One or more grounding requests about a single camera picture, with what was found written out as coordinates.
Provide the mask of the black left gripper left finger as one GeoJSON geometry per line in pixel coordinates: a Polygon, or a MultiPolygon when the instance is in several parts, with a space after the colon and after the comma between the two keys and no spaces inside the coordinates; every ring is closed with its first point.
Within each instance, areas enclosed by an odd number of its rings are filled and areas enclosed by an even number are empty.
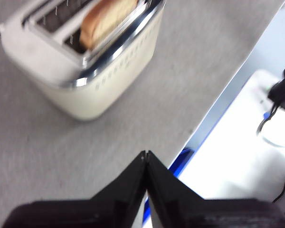
{"type": "Polygon", "coordinates": [[[90,199],[45,200],[17,206],[5,228],[130,228],[143,209],[146,152],[90,199]]]}

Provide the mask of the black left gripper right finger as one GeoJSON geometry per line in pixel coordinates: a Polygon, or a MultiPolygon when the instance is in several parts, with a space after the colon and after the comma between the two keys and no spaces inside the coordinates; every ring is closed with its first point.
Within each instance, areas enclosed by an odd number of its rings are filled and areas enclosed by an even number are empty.
{"type": "Polygon", "coordinates": [[[285,214],[258,199],[205,199],[146,153],[147,191],[164,228],[285,228],[285,214]]]}

